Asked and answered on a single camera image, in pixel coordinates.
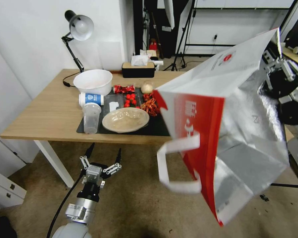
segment white bowl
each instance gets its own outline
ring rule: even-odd
[[[102,69],[93,69],[80,73],[73,83],[81,93],[107,95],[112,89],[111,72]]]

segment tissue box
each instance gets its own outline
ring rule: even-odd
[[[153,78],[155,76],[155,64],[148,62],[144,66],[132,66],[130,62],[123,63],[122,72],[124,78]]]

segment crayfish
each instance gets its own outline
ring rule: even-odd
[[[141,104],[140,108],[144,111],[146,111],[150,116],[157,116],[160,113],[160,109],[155,104],[156,99],[153,95],[153,93],[150,94],[144,94],[143,100],[145,101],[143,104]]]

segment beige plate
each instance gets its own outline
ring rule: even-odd
[[[103,127],[117,133],[133,132],[144,127],[149,115],[142,109],[125,107],[108,113],[103,118]]]

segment red snack package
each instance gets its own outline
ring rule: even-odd
[[[123,87],[121,85],[115,85],[113,87],[113,90],[114,90],[114,94],[118,94],[118,93],[133,93],[133,92],[135,92],[135,86],[129,85],[127,87]]]

